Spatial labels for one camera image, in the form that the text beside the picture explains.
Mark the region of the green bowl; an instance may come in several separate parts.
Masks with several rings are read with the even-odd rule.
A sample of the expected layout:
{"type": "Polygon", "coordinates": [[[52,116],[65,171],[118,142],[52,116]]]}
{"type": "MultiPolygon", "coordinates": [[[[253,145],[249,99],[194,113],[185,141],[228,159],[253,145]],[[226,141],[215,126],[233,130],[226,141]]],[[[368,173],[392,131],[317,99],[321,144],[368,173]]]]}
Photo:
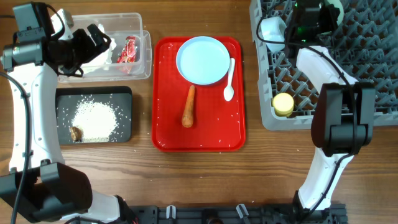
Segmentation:
{"type": "Polygon", "coordinates": [[[339,26],[342,22],[343,22],[343,18],[344,18],[344,9],[343,9],[343,5],[341,3],[340,0],[325,0],[325,4],[328,6],[330,4],[334,5],[334,7],[339,9],[339,15],[337,17],[337,25],[339,26]]]}

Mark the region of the blue bowl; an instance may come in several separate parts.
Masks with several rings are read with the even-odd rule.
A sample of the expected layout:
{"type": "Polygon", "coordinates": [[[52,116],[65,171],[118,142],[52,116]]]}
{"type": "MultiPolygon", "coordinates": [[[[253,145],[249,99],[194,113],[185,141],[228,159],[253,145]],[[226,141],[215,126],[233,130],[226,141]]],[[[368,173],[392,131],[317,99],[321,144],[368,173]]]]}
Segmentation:
{"type": "Polygon", "coordinates": [[[262,20],[260,23],[260,28],[261,35],[264,40],[280,42],[278,44],[266,43],[268,49],[272,53],[276,53],[284,49],[284,32],[286,29],[286,24],[280,17],[270,17],[262,20]]]}

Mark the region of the brown food scrap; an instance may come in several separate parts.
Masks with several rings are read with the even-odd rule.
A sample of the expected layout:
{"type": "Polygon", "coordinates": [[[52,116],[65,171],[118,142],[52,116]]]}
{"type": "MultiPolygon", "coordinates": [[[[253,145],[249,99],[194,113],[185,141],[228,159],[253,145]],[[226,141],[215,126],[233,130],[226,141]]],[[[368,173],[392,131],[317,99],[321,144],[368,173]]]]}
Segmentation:
{"type": "Polygon", "coordinates": [[[72,127],[69,127],[69,130],[70,130],[70,135],[71,135],[71,139],[73,140],[73,142],[81,142],[82,141],[83,133],[79,128],[72,126],[72,127]]]}

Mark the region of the yellow cup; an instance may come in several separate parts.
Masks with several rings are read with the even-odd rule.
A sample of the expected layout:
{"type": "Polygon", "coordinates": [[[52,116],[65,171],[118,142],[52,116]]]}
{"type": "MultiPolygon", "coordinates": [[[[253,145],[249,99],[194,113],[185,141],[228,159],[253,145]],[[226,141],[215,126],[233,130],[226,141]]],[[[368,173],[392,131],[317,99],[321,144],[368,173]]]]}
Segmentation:
{"type": "Polygon", "coordinates": [[[273,97],[272,107],[277,116],[288,117],[294,110],[294,99],[288,93],[279,93],[273,97]]]}

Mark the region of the light blue plate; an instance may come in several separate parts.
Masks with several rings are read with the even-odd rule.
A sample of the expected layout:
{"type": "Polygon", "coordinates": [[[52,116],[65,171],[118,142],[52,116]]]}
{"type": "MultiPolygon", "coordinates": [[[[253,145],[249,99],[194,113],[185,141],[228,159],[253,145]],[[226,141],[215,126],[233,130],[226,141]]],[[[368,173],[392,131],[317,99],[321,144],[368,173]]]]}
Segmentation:
{"type": "Polygon", "coordinates": [[[231,57],[221,41],[213,37],[198,36],[181,45],[175,64],[178,72],[188,82],[212,85],[227,74],[231,57]]]}

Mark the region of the orange carrot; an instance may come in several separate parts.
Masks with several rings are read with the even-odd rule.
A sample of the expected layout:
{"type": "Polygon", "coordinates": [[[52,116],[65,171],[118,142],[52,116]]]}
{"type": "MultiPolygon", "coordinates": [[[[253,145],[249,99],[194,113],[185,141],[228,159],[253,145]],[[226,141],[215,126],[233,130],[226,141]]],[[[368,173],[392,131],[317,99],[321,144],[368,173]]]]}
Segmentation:
{"type": "Polygon", "coordinates": [[[193,126],[194,99],[195,99],[195,86],[192,85],[188,90],[185,108],[182,115],[182,126],[185,128],[190,128],[193,126]]]}

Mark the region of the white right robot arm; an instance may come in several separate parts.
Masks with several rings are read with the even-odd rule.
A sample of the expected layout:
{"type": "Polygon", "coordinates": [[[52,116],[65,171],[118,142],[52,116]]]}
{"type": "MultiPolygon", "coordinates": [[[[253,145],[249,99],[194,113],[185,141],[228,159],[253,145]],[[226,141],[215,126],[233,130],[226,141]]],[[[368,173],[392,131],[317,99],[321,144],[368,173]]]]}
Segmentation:
{"type": "Polygon", "coordinates": [[[317,43],[320,34],[336,30],[342,15],[339,1],[296,1],[284,34],[289,62],[319,94],[311,125],[315,154],[295,194],[300,221],[326,217],[345,167],[373,136],[374,87],[349,76],[317,43]]]}

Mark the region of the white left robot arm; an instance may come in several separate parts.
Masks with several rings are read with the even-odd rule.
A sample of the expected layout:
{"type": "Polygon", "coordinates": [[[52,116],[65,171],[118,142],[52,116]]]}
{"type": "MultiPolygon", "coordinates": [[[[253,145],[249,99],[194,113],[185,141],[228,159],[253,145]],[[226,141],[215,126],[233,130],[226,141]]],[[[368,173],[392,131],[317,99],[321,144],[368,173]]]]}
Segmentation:
{"type": "Polygon", "coordinates": [[[64,39],[65,29],[53,28],[54,9],[44,2],[13,11],[18,30],[2,51],[1,76],[12,89],[14,146],[1,198],[13,217],[31,223],[139,223],[120,196],[94,191],[86,174],[66,165],[58,141],[58,76],[81,77],[81,66],[108,50],[111,39],[94,24],[64,39]]]}

